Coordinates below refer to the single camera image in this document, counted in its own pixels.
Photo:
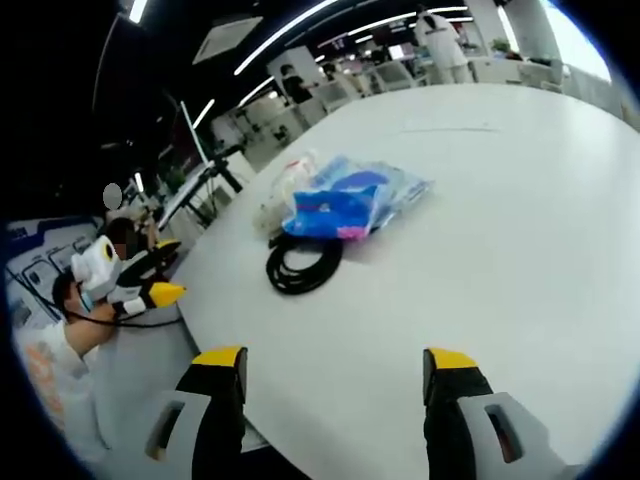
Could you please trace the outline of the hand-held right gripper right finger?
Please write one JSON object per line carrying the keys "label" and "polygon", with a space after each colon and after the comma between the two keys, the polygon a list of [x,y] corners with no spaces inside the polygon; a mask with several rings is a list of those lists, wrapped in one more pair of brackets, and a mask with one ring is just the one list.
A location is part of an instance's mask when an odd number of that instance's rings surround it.
{"label": "hand-held right gripper right finger", "polygon": [[423,352],[423,398],[431,479],[550,477],[546,427],[466,354]]}

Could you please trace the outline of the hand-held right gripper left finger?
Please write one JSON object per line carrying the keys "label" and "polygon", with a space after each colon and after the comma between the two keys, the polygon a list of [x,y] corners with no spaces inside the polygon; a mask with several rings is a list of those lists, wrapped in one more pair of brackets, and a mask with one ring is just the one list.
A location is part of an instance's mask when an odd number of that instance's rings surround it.
{"label": "hand-held right gripper left finger", "polygon": [[245,435],[247,349],[199,354],[161,396],[145,442],[153,479],[229,479]]}

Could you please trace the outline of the person's left hand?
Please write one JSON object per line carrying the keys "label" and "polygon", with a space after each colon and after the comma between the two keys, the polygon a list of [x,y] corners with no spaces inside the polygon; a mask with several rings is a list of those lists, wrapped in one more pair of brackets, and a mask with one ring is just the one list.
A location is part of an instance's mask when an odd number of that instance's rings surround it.
{"label": "person's left hand", "polygon": [[113,325],[117,322],[118,314],[113,305],[108,302],[101,302],[94,305],[88,317],[107,325]]}

